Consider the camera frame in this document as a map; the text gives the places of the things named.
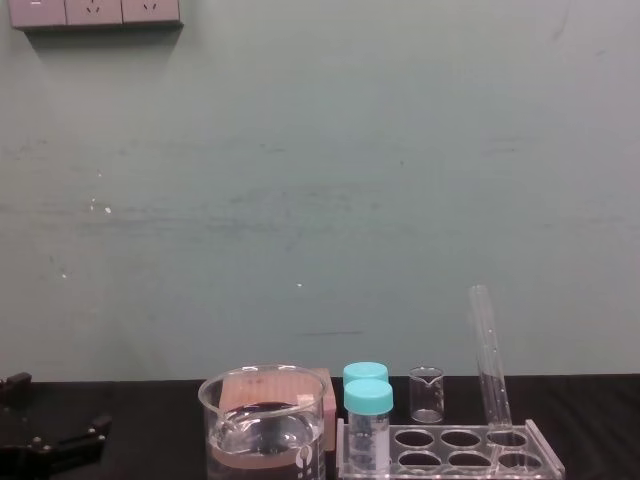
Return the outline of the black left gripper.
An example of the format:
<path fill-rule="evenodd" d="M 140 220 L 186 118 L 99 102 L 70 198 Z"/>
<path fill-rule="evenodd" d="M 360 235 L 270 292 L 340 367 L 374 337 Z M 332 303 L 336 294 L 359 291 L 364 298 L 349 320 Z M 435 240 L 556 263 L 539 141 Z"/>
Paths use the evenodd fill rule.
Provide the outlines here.
<path fill-rule="evenodd" d="M 21 372 L 1 380 L 1 433 L 19 432 L 32 402 L 32 375 Z M 95 417 L 82 433 L 57 441 L 33 436 L 28 444 L 1 447 L 2 479 L 49 479 L 55 453 L 101 453 L 112 417 Z"/>

